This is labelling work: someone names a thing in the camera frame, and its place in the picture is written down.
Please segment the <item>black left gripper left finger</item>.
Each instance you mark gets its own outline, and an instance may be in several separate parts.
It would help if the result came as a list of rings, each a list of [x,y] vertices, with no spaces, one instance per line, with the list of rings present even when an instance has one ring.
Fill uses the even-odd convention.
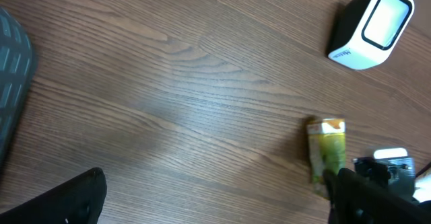
[[[106,198],[104,172],[94,167],[67,182],[1,213],[8,223],[97,223]]]

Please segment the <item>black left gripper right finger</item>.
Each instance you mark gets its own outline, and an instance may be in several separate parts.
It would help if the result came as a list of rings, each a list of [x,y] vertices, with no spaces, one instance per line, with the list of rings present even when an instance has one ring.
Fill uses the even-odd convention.
[[[430,209],[395,196],[352,170],[328,172],[328,222],[430,224]]]

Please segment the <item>green tea packet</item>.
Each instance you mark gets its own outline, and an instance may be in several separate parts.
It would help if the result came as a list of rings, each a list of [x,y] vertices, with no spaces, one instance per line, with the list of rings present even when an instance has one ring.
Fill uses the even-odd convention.
[[[335,175],[345,167],[345,120],[323,118],[306,124],[308,154],[311,164],[311,182],[315,194],[328,198],[324,171]]]

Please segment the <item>white cosmetic tube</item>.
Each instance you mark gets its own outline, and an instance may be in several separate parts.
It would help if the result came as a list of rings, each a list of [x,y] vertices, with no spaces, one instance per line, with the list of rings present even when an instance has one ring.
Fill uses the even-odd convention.
[[[413,197],[418,202],[426,202],[431,199],[430,169],[424,171],[415,179],[415,192]]]

